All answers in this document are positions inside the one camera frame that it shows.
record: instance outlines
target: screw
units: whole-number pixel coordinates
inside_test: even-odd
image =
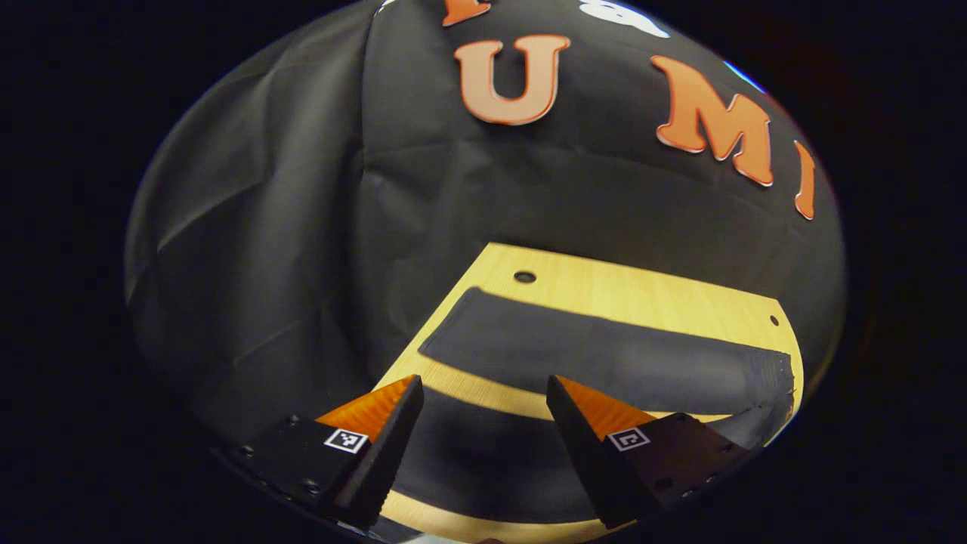
[[[312,481],[312,480],[310,480],[308,478],[305,479],[305,480],[303,480],[302,487],[303,487],[303,491],[305,491],[306,493],[308,493],[310,495],[314,495],[314,496],[315,495],[319,495],[319,492],[322,491],[319,488],[319,484],[315,483],[314,481]]]

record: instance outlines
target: wrinkled black fabric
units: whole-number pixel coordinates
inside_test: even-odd
[[[763,316],[768,323],[768,316]],[[642,409],[738,414],[792,406],[789,355],[563,312],[467,289],[420,353],[543,393],[552,374]]]
[[[815,147],[773,99],[663,22],[667,40],[578,0],[495,2],[448,28],[442,1],[382,4],[320,18],[218,81],[138,190],[124,263],[137,341],[215,433],[244,440],[366,393],[491,241],[775,298],[813,386],[845,257],[820,158],[816,217],[795,211],[792,141]],[[517,127],[473,117],[454,50],[503,42],[494,85],[515,97],[513,42],[532,34],[571,39],[553,108]],[[669,93],[655,54],[769,114],[773,187],[658,141]]]

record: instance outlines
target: light wood surface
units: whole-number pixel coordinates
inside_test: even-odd
[[[521,283],[514,278],[519,271],[531,272],[537,280]],[[543,394],[480,378],[419,353],[426,338],[471,287],[556,310],[788,353],[794,378],[793,415],[802,402],[802,356],[785,312],[775,299],[649,270],[503,244],[488,244],[484,248],[374,388],[418,374],[424,387],[463,402],[552,419]],[[778,325],[773,324],[771,317],[777,319]],[[648,413],[664,417],[669,412]],[[693,416],[701,421],[728,417]],[[508,544],[572,543],[605,533],[598,521],[539,525],[480,520],[396,492],[391,492],[382,515],[413,529],[465,542],[494,537]]]

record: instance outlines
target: orange letter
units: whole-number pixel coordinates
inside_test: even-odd
[[[493,57],[504,45],[497,41],[467,44],[454,52],[460,62],[463,103],[478,119],[499,125],[526,125],[544,117],[557,98],[558,52],[568,48],[564,36],[525,36],[513,46],[527,55],[527,86],[520,98],[506,99],[493,88]]]
[[[447,3],[447,16],[443,17],[443,26],[453,26],[470,17],[485,14],[490,10],[489,4],[481,4],[478,0],[444,1]]]
[[[812,218],[816,216],[816,211],[812,209],[812,198],[816,184],[816,163],[812,161],[812,156],[800,142],[793,140],[793,143],[796,144],[796,150],[799,151],[799,164],[801,165],[796,209],[803,217],[812,221]]]
[[[742,151],[732,159],[735,168],[759,185],[771,186],[769,115],[743,95],[735,95],[726,108],[705,76],[687,64],[658,55],[652,57],[652,64],[665,72],[671,94],[671,115],[658,129],[659,140],[701,153],[705,150],[705,140],[698,133],[701,120],[717,160],[728,158],[741,138]]]

